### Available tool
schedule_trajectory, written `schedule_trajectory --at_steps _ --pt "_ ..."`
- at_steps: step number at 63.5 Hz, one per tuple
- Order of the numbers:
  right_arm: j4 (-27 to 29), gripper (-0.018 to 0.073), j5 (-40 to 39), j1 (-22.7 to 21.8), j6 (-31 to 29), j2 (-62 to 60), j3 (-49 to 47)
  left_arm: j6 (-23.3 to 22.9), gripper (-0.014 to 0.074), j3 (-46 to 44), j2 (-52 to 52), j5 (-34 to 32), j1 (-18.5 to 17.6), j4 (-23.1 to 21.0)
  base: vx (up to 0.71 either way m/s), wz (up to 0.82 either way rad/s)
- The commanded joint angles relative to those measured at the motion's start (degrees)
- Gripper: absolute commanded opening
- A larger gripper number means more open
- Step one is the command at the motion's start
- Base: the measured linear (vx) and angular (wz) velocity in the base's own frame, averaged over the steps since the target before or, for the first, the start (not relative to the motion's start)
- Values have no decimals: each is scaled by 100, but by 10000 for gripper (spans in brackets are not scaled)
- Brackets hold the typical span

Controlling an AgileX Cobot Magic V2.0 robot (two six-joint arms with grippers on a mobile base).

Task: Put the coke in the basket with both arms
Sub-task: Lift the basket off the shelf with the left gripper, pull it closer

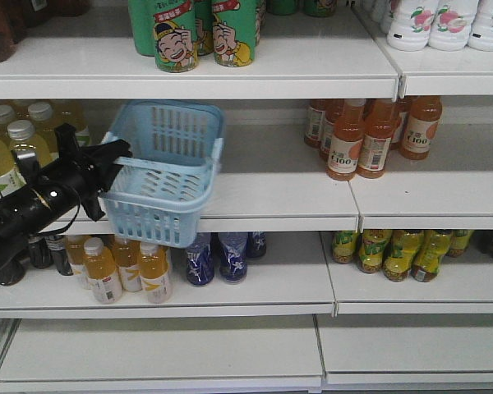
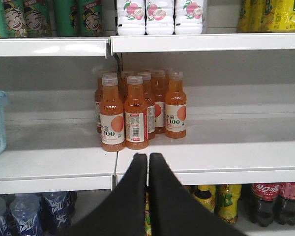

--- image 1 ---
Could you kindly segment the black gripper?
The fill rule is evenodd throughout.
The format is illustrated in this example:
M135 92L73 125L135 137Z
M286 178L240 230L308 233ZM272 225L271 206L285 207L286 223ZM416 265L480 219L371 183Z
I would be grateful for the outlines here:
M104 216L99 194L110 190L122 165L118 158L131 158L131 146L125 140L81 147L76 129L64 123L54 133L57 137L58 158L42 169L47 181L66 187L72 201L82 206L86 215L97 222Z

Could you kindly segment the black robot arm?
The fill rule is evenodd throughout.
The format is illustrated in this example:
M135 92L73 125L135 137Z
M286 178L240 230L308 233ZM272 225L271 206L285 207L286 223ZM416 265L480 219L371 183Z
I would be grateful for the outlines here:
M109 191L122 166L115 161L131 157L130 144L114 140L81 147L76 129L64 123L54 129L59 158L41 167L33 159L16 157L26 185L0 199L0 269L28 246L32 236L65 232L44 228L73 208L82 207L94 222L105 212L99 194Z

